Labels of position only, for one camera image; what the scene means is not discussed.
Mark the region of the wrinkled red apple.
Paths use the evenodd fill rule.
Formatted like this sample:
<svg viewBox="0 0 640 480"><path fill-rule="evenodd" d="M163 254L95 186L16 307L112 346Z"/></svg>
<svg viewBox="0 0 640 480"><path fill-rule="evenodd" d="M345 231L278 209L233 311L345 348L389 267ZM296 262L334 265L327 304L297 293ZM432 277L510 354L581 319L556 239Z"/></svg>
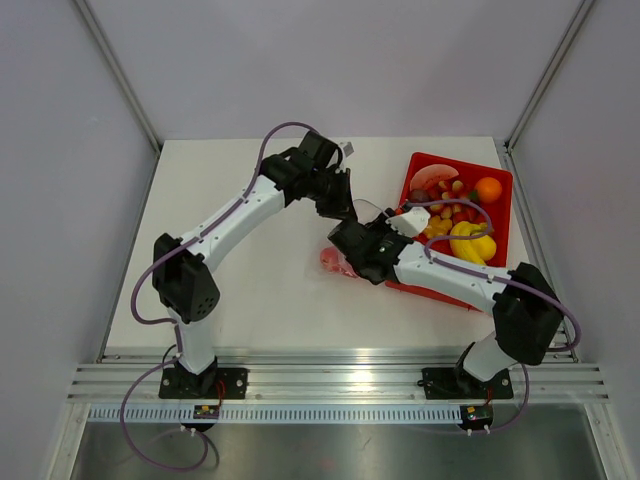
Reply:
<svg viewBox="0 0 640 480"><path fill-rule="evenodd" d="M337 273L344 270L343 255L335 247L322 249L319 258L321 266L326 271Z"/></svg>

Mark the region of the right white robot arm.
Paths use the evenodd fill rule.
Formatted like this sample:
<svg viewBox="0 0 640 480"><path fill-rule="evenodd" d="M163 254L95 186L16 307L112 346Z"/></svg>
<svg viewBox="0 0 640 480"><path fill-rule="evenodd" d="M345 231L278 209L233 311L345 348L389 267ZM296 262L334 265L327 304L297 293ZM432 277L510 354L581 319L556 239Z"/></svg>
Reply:
<svg viewBox="0 0 640 480"><path fill-rule="evenodd" d="M537 267L480 266L443 255L380 221L339 223L329 241L360 278L426 288L466 303L493 319L493 330L471 343L456 364L423 373L428 398L498 397L507 370L537 366L563 319L557 296Z"/></svg>

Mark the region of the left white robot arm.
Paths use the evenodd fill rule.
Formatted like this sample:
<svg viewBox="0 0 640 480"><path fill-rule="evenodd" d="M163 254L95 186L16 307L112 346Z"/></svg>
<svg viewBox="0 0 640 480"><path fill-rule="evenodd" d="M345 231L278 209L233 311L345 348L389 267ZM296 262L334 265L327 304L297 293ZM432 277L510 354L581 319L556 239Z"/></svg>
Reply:
<svg viewBox="0 0 640 480"><path fill-rule="evenodd" d="M261 160L249 185L205 225L156 240L152 286L176 324L177 349L163 365L160 398L222 398L226 384L211 338L220 300L214 272L249 233L294 201L312 200L324 218L355 217L345 155L342 146L310 131L299 145Z"/></svg>

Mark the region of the clear zip top bag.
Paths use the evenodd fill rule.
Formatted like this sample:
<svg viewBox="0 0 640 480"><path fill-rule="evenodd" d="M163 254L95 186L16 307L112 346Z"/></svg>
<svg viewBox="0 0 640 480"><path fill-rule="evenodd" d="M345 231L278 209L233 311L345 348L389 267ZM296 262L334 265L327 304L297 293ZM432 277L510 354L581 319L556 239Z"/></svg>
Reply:
<svg viewBox="0 0 640 480"><path fill-rule="evenodd" d="M388 207L381 207L378 204L365 198L356 198L353 201L353 203L355 207L355 212L361 223L367 223L367 222L373 221L380 215L383 215L384 217L389 217L393 215L391 209L389 209ZM326 237L322 237L316 242L317 258L318 258L317 262L318 262L319 268L321 269L322 272L327 274L341 275L340 272L334 273L334 272L326 271L321 266L319 255L321 250L326 247L335 247L335 246ZM343 253L341 254L343 255L343 258L344 258L344 268L353 270L352 266L346 260L346 257L344 256L344 254Z"/></svg>

